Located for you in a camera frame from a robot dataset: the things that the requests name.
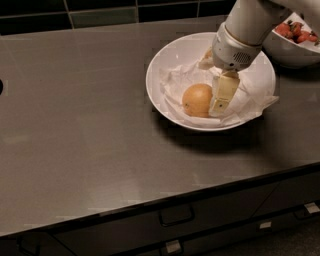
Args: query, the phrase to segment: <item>white napkin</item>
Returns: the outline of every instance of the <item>white napkin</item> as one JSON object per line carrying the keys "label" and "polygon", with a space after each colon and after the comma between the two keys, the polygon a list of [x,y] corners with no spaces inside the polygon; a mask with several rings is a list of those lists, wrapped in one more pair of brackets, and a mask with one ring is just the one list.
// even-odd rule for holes
{"label": "white napkin", "polygon": [[214,78],[221,74],[221,69],[212,67],[207,70],[198,67],[196,61],[190,65],[179,65],[173,69],[160,69],[160,86],[172,114],[185,124],[193,124],[203,128],[222,128],[239,123],[245,123],[260,116],[263,110],[278,100],[277,96],[261,86],[254,86],[245,71],[239,72],[239,87],[226,108],[219,117],[191,117],[182,106],[182,96],[185,90],[196,83],[206,83],[212,86],[215,95]]}

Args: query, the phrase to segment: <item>cabinet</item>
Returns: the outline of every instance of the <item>cabinet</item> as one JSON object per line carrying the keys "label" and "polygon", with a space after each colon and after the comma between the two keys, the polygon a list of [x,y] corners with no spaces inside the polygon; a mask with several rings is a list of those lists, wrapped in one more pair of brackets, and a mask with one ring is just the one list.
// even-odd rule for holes
{"label": "cabinet", "polygon": [[255,216],[320,200],[320,172],[282,180]]}
{"label": "cabinet", "polygon": [[111,255],[251,217],[277,184],[268,184],[57,234],[79,256]]}
{"label": "cabinet", "polygon": [[45,232],[25,232],[0,240],[1,256],[73,256],[63,244]]}

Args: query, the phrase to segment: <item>white ceramic bowl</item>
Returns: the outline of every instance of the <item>white ceramic bowl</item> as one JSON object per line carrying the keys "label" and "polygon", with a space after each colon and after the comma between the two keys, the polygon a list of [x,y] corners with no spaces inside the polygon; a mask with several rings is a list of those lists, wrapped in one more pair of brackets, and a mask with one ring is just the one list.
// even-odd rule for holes
{"label": "white ceramic bowl", "polygon": [[[186,123],[181,118],[177,118],[171,112],[171,108],[165,101],[164,92],[160,86],[160,69],[175,68],[179,65],[189,65],[200,60],[212,44],[216,33],[198,33],[181,37],[162,48],[152,59],[146,75],[146,86],[148,96],[154,107],[166,118],[172,122],[197,131],[221,131],[239,126],[243,123],[237,123],[225,127],[201,127],[196,124]],[[261,52],[254,63],[247,69],[247,77],[253,83],[258,84],[274,94],[275,90],[275,72],[268,57]]]}
{"label": "white ceramic bowl", "polygon": [[[284,22],[288,20],[301,22],[304,24],[302,29],[311,32],[310,27],[296,13],[292,13]],[[299,69],[320,62],[320,46],[315,47],[311,42],[296,44],[274,30],[267,36],[263,47],[272,62],[286,68]]]}

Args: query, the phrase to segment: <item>strawberry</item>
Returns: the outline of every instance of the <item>strawberry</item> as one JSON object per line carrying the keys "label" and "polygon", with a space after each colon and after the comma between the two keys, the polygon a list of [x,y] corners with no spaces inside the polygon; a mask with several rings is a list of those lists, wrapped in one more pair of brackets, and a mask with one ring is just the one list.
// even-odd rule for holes
{"label": "strawberry", "polygon": [[309,37],[310,33],[308,31],[301,30],[301,35],[296,39],[296,42],[300,44],[306,40],[309,40]]}
{"label": "strawberry", "polygon": [[293,38],[293,33],[290,31],[290,26],[286,23],[281,23],[275,28],[275,32],[277,32],[279,35],[291,39]]}
{"label": "strawberry", "polygon": [[290,31],[293,33],[294,37],[299,37],[301,36],[301,28],[302,28],[302,23],[301,22],[293,22],[290,25]]}

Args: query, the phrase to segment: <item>gray countertop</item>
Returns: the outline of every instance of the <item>gray countertop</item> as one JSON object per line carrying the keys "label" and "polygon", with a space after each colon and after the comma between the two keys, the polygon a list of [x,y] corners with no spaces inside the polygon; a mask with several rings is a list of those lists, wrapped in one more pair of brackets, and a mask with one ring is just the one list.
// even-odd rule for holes
{"label": "gray countertop", "polygon": [[0,236],[320,160],[320,72],[279,70],[240,127],[172,124],[145,90],[167,43],[224,17],[1,37]]}

